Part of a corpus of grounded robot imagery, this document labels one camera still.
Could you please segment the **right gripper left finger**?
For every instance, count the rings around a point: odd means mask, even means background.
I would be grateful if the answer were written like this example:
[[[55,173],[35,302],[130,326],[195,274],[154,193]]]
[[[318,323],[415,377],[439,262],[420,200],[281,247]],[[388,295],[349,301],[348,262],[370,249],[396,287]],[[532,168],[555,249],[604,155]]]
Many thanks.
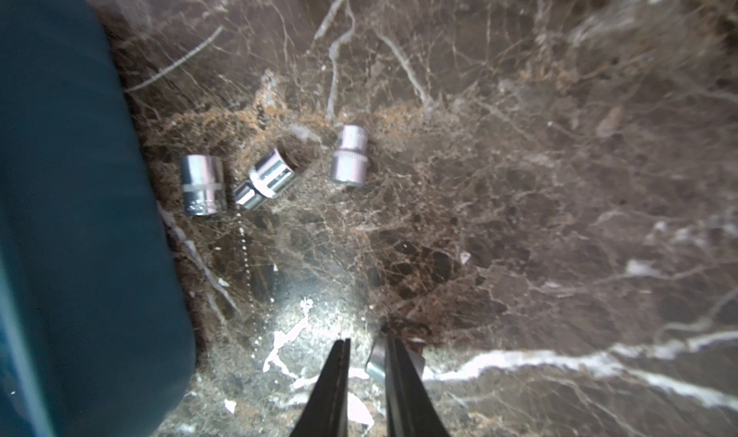
[[[291,437],[348,436],[350,352],[350,339],[334,343]]]

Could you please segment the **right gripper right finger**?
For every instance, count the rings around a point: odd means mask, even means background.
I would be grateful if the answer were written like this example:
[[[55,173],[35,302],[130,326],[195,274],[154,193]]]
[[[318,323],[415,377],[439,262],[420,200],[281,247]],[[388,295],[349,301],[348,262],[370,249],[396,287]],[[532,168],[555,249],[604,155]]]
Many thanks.
[[[387,339],[384,373],[388,436],[450,436],[399,339]]]

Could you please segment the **teal plastic storage box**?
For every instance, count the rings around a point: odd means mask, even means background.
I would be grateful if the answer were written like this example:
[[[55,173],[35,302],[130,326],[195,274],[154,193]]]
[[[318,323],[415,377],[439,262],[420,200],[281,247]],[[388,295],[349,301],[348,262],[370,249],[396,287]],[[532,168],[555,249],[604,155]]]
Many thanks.
[[[1,0],[1,432],[148,436],[195,340],[104,28]]]

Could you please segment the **chrome socket stepped table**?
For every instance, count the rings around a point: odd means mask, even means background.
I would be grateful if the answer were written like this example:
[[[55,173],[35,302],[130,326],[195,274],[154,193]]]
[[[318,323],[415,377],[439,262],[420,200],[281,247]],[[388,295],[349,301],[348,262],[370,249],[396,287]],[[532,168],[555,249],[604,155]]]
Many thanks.
[[[357,125],[343,126],[332,158],[331,179],[351,187],[363,186],[368,169],[367,148],[366,129]]]

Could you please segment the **chrome socket table edge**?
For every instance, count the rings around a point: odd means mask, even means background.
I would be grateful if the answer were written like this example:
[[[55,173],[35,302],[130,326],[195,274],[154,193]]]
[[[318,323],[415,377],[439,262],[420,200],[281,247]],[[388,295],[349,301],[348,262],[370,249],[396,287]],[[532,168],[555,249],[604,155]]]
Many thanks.
[[[213,216],[227,209],[224,167],[218,156],[188,155],[180,161],[184,212]]]

